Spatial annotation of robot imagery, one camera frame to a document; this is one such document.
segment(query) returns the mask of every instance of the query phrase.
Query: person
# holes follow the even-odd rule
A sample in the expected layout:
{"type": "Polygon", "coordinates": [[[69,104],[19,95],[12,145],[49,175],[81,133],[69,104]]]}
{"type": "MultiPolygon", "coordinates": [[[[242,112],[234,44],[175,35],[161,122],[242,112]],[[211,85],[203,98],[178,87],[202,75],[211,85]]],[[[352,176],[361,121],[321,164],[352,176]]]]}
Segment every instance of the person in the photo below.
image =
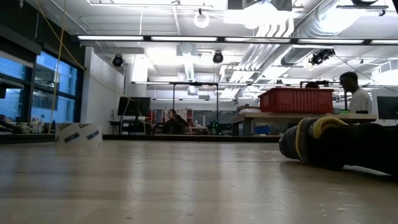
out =
{"type": "Polygon", "coordinates": [[[349,103],[351,113],[357,111],[372,113],[372,100],[368,93],[358,86],[358,76],[354,72],[346,72],[340,75],[340,84],[345,91],[351,92],[353,95],[349,103]]]}
{"type": "Polygon", "coordinates": [[[165,134],[186,134],[189,130],[189,124],[178,115],[174,109],[167,112],[169,120],[164,124],[165,134]]]}
{"type": "Polygon", "coordinates": [[[319,85],[316,82],[308,82],[305,88],[319,88],[319,85]]]}

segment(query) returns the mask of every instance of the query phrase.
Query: workbench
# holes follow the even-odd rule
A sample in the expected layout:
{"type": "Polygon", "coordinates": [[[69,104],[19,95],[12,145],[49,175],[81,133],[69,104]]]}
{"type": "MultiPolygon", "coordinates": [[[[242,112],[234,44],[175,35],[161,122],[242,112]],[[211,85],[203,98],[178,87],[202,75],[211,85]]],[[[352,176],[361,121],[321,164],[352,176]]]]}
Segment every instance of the workbench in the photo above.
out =
{"type": "Polygon", "coordinates": [[[242,113],[231,120],[232,135],[239,136],[239,124],[243,124],[243,136],[252,136],[253,127],[256,123],[299,123],[304,118],[322,118],[324,116],[332,116],[343,120],[346,123],[370,123],[377,120],[375,114],[306,114],[306,113],[242,113]]]}

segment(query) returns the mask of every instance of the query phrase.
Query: ceiling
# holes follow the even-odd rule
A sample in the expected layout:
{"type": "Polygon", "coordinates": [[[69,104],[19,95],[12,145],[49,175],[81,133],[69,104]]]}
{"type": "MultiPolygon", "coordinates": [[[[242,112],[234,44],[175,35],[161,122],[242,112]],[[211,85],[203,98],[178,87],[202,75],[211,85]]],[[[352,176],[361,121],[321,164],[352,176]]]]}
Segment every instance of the ceiling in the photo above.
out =
{"type": "MultiPolygon", "coordinates": [[[[26,1],[37,7],[35,0],[26,1]]],[[[141,32],[142,35],[253,36],[258,32],[258,29],[247,29],[242,24],[225,24],[223,16],[226,0],[181,0],[182,4],[213,6],[211,10],[204,10],[210,15],[210,24],[206,28],[199,28],[193,23],[193,17],[197,13],[196,9],[176,9],[176,21],[171,9],[91,6],[88,1],[100,3],[100,0],[67,1],[66,12],[70,18],[66,20],[65,30],[69,34],[138,35],[141,32]]],[[[111,4],[112,1],[117,4],[137,2],[170,4],[171,2],[171,0],[102,0],[101,3],[111,4]]],[[[37,2],[49,19],[62,25],[62,11],[57,6],[63,7],[63,0],[37,0],[37,2]]],[[[299,21],[319,2],[320,0],[302,0],[303,10],[294,13],[294,24],[297,26],[299,21]]],[[[379,16],[380,11],[368,11],[337,37],[396,38],[398,36],[398,26],[396,25],[398,15],[392,0],[380,0],[375,4],[389,6],[384,16],[379,16]]],[[[154,67],[149,70],[149,79],[151,80],[161,77],[164,79],[176,77],[178,72],[184,72],[184,65],[178,61],[176,56],[178,43],[102,42],[100,44],[102,47],[112,49],[120,47],[144,48],[154,64],[154,67]]],[[[203,52],[204,55],[194,63],[195,73],[216,75],[219,74],[221,65],[213,64],[212,56],[207,55],[206,52],[213,53],[215,50],[221,50],[225,57],[224,62],[239,63],[249,47],[249,44],[196,45],[198,52],[203,52]]],[[[291,68],[286,74],[289,75],[288,78],[332,79],[354,67],[365,75],[369,75],[370,70],[377,67],[375,65],[377,61],[398,58],[398,47],[335,46],[335,52],[341,59],[332,57],[329,61],[316,66],[313,71],[306,68],[291,68]]]]}

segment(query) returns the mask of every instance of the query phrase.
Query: red plastic crate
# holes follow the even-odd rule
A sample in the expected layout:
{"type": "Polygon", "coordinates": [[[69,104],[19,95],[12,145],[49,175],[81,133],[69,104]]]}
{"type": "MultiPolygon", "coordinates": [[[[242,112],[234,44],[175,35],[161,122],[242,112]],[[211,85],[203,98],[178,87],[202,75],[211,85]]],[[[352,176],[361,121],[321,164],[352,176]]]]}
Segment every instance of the red plastic crate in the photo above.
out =
{"type": "Polygon", "coordinates": [[[259,95],[262,112],[332,113],[333,90],[314,88],[272,88],[259,95]]]}

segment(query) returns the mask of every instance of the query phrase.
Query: woman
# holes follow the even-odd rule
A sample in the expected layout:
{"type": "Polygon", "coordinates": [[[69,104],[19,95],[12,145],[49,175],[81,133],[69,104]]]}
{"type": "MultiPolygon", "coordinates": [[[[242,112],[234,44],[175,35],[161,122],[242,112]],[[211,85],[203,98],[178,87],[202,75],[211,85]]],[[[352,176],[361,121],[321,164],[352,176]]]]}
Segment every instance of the woman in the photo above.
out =
{"type": "Polygon", "coordinates": [[[189,132],[189,124],[174,109],[168,110],[167,117],[169,120],[164,124],[165,134],[186,134],[189,132]]]}

